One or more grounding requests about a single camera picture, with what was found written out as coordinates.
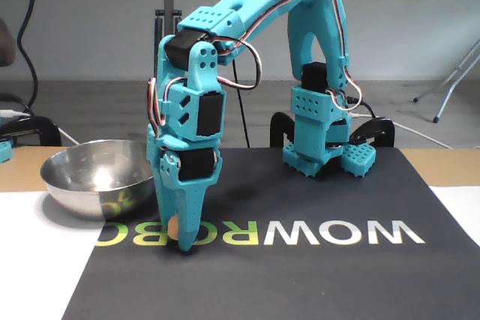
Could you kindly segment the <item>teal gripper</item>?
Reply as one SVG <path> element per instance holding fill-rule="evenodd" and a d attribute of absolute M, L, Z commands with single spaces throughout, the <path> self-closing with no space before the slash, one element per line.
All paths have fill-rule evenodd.
<path fill-rule="evenodd" d="M 216 184 L 222 167 L 217 139 L 181 142 L 167 135 L 147 135 L 147 160 L 154 175 L 157 203 L 164 231 L 181 250 L 197 239 L 206 188 Z M 179 191 L 176 205 L 176 191 Z"/>

